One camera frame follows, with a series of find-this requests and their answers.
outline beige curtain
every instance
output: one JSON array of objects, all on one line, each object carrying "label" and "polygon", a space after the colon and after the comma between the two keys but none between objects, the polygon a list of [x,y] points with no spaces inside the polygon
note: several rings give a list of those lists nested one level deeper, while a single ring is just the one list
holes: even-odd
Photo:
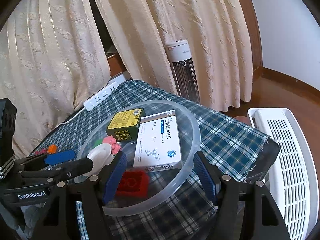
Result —
[{"label": "beige curtain", "polygon": [[22,0],[0,32],[0,69],[21,158],[110,79],[89,0]]},{"label": "beige curtain", "polygon": [[218,111],[249,101],[252,54],[239,0],[96,0],[135,79],[176,93],[164,44],[187,39],[201,104]]}]

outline white medicine box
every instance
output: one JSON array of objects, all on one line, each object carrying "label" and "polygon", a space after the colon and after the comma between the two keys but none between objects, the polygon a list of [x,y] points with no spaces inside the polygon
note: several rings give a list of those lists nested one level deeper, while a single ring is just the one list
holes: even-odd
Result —
[{"label": "white medicine box", "polygon": [[142,117],[134,168],[146,172],[181,169],[181,150],[174,110]]}]

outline white power strip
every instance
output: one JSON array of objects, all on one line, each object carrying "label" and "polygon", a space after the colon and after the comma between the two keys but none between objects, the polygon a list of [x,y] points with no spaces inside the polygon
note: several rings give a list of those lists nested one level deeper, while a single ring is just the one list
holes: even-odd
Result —
[{"label": "white power strip", "polygon": [[118,82],[113,82],[103,89],[101,89],[98,93],[90,97],[88,100],[84,101],[83,105],[87,111],[91,111],[94,109],[98,104],[104,101],[111,92],[118,87]]}]

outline blue plaid fabric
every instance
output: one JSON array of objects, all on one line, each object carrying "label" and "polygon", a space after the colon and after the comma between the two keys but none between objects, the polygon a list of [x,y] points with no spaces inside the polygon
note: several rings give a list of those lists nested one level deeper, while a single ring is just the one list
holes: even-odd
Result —
[{"label": "blue plaid fabric", "polygon": [[[268,136],[229,116],[187,99],[154,88],[143,81],[122,83],[92,111],[81,112],[72,122],[61,125],[36,150],[57,144],[59,150],[78,153],[89,134],[109,115],[146,100],[171,100],[188,108],[195,116],[201,133],[201,150],[210,163],[238,181],[252,167]],[[82,240],[88,238],[81,202],[76,203]],[[197,174],[165,202],[148,212],[129,217],[108,217],[114,239],[186,239],[212,216],[216,208],[205,196]]]}]

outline pink toy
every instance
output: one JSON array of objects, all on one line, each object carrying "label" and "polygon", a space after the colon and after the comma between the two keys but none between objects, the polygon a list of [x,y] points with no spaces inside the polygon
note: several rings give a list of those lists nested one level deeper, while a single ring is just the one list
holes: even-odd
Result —
[{"label": "pink toy", "polygon": [[113,136],[105,137],[102,143],[108,143],[111,145],[111,154],[116,155],[120,151],[121,146],[117,144],[116,139]]},{"label": "pink toy", "polygon": [[41,151],[35,151],[35,155],[47,153],[47,149],[42,149]]}]

